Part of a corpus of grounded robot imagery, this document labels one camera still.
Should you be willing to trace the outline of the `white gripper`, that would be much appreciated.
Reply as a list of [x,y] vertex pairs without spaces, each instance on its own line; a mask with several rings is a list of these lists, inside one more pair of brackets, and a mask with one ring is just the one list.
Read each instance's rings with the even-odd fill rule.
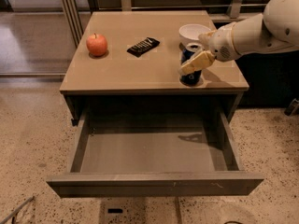
[[237,60],[241,55],[236,51],[233,41],[233,28],[235,23],[229,23],[218,30],[201,33],[199,43],[205,50],[194,53],[184,62],[178,72],[182,76],[201,71],[211,66],[215,58],[221,62]]

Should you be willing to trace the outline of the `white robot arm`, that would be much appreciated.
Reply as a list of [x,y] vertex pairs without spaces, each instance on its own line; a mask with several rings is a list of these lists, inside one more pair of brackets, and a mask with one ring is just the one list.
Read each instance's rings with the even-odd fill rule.
[[299,0],[270,0],[263,13],[198,36],[204,47],[182,64],[183,76],[251,53],[299,50]]

